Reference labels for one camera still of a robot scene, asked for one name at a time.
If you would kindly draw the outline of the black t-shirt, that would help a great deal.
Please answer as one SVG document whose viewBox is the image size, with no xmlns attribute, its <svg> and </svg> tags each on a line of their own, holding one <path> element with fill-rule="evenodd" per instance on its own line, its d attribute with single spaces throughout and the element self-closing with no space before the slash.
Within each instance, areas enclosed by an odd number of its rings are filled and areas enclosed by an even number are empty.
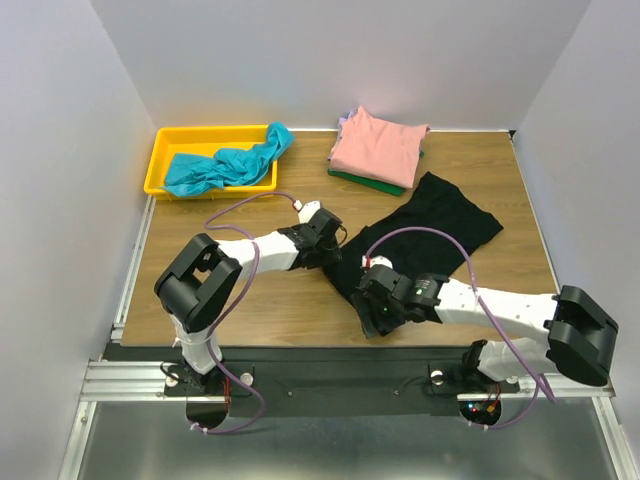
<svg viewBox="0 0 640 480">
<path fill-rule="evenodd" d="M 406 227 L 427 227 L 457 240 L 471 255 L 494 239 L 503 226 L 489 212 L 467 199 L 454 184 L 428 172 L 407 203 L 360 232 L 341 248 L 342 260 L 323 269 L 325 277 L 344 299 L 350 300 L 362 277 L 362 256 L 384 235 Z M 447 239 L 427 232 L 405 232 L 379 245 L 374 253 L 391 261 L 409 278 L 421 273 L 450 276 L 465 263 Z"/>
</svg>

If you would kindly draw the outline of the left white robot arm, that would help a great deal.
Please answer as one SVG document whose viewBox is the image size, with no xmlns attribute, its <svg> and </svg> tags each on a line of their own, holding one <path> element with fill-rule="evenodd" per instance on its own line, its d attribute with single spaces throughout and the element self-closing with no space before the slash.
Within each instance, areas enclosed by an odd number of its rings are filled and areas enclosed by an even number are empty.
<svg viewBox="0 0 640 480">
<path fill-rule="evenodd" d="M 265 272 L 316 269 L 341 259 L 336 234 L 342 221 L 310 202 L 298 208 L 299 222 L 260 237 L 215 241 L 194 236 L 160 275 L 154 293 L 169 315 L 181 347 L 182 365 L 170 376 L 195 392 L 221 387 L 223 359 L 215 329 Z"/>
</svg>

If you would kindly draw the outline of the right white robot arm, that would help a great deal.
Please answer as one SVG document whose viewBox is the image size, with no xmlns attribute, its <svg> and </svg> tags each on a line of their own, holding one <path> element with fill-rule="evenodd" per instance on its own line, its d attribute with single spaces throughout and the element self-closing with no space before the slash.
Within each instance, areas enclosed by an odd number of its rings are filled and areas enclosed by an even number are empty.
<svg viewBox="0 0 640 480">
<path fill-rule="evenodd" d="M 592 387 L 609 382 L 619 326 L 578 287 L 522 294 L 437 274 L 411 279 L 378 264 L 364 272 L 351 302 L 368 337 L 408 322 L 495 329 L 499 340 L 476 340 L 463 356 L 460 378 L 472 390 L 537 374 L 559 373 Z"/>
</svg>

